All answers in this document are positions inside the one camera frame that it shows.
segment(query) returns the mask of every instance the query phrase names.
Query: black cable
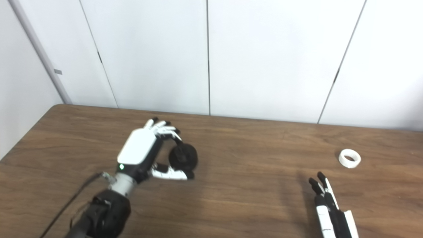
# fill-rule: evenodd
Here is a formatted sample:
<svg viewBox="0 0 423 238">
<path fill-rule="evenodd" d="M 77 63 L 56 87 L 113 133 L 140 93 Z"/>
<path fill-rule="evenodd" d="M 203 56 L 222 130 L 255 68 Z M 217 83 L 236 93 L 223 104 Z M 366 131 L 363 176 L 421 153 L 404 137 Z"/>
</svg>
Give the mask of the black cable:
<svg viewBox="0 0 423 238">
<path fill-rule="evenodd" d="M 54 219 L 50 222 L 50 224 L 47 226 L 47 228 L 44 230 L 43 234 L 39 238 L 43 238 L 47 232 L 50 230 L 50 228 L 54 225 L 54 223 L 59 219 L 59 217 L 62 215 L 62 213 L 66 210 L 66 208 L 75 200 L 76 197 L 84 190 L 84 188 L 88 185 L 90 185 L 94 180 L 96 180 L 98 177 L 100 177 L 102 173 L 95 173 L 91 175 L 83 184 L 82 186 L 76 191 L 76 193 L 69 199 L 69 201 L 63 206 L 63 208 L 57 213 L 57 215 L 54 217 Z"/>
</svg>

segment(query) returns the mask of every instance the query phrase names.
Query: black ball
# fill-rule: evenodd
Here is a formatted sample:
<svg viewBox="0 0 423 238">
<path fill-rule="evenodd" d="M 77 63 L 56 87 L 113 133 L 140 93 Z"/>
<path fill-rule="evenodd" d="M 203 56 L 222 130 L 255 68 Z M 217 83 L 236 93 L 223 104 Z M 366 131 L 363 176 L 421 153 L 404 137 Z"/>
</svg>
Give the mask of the black ball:
<svg viewBox="0 0 423 238">
<path fill-rule="evenodd" d="M 190 144 L 177 145 L 169 154 L 169 163 L 176 170 L 192 171 L 198 164 L 197 151 Z"/>
</svg>

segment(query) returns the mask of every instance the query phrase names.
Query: white wall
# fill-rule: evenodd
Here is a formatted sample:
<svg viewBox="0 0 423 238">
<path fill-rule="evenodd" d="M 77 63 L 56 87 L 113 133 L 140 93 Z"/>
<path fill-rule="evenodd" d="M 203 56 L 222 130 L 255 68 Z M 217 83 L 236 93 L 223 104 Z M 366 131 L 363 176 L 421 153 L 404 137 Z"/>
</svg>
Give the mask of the white wall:
<svg viewBox="0 0 423 238">
<path fill-rule="evenodd" d="M 320 123 L 423 131 L 422 10 L 367 1 Z"/>
<path fill-rule="evenodd" d="M 117 107 L 78 0 L 11 0 L 72 104 Z"/>
<path fill-rule="evenodd" d="M 62 103 L 7 0 L 0 0 L 0 159 Z"/>
<path fill-rule="evenodd" d="M 316 123 L 364 0 L 209 0 L 211 114 Z"/>
<path fill-rule="evenodd" d="M 82 0 L 120 108 L 209 113 L 206 0 Z"/>
</svg>

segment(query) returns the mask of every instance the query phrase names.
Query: black robotic arm segment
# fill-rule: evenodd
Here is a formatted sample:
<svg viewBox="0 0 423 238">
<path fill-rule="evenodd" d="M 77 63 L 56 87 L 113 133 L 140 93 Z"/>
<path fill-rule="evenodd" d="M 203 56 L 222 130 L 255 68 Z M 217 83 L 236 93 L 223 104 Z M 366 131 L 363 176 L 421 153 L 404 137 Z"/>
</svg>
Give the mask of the black robotic arm segment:
<svg viewBox="0 0 423 238">
<path fill-rule="evenodd" d="M 66 238 L 116 238 L 131 214 L 129 200 L 112 190 L 97 194 Z"/>
</svg>

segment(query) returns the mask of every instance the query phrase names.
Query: white tape roll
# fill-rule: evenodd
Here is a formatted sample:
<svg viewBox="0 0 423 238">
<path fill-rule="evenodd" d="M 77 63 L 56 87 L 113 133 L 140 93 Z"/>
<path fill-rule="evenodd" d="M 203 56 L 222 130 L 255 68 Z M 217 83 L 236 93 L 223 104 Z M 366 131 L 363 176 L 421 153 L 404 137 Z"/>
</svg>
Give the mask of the white tape roll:
<svg viewBox="0 0 423 238">
<path fill-rule="evenodd" d="M 351 161 L 351 160 L 345 158 L 345 156 L 348 156 L 348 157 L 352 158 L 354 161 Z M 339 154 L 339 162 L 343 166 L 345 166 L 345 167 L 347 167 L 349 169 L 352 169 L 352 168 L 357 167 L 358 164 L 360 164 L 360 162 L 361 162 L 361 156 L 356 151 L 354 151 L 354 150 L 351 150 L 351 149 L 343 149 L 341 151 L 341 153 Z"/>
</svg>

